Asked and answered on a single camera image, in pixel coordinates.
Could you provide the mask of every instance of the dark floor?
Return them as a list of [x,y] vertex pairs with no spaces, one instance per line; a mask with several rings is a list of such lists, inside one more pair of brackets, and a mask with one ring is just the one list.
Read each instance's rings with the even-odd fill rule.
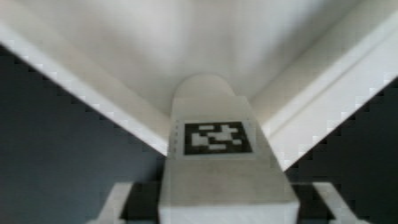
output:
[[[288,170],[332,181],[357,215],[398,223],[398,81]],[[0,223],[81,224],[115,182],[160,178],[163,157],[0,49]]]

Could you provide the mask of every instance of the white ceiling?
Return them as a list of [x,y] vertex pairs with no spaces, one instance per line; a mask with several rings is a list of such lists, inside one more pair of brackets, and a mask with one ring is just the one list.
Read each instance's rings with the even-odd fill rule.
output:
[[169,114],[176,86],[220,75],[252,98],[359,0],[19,0]]

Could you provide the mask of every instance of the black background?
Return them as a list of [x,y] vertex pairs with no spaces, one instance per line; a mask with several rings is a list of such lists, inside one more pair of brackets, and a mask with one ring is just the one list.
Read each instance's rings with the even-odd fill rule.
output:
[[[398,223],[396,87],[286,172],[291,181],[332,181],[357,215],[382,224]],[[85,223],[113,183],[158,180],[161,166],[158,152],[0,49],[0,223]]]

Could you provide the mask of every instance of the white panel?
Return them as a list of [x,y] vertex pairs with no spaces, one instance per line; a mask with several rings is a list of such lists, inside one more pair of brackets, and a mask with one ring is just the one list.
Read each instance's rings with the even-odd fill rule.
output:
[[398,1],[366,1],[252,101],[284,169],[396,77],[396,28]]

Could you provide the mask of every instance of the black and white square marker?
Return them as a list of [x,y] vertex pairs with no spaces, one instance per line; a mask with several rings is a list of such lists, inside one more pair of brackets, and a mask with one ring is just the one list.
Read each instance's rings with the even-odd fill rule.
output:
[[250,153],[241,122],[185,124],[185,155]]

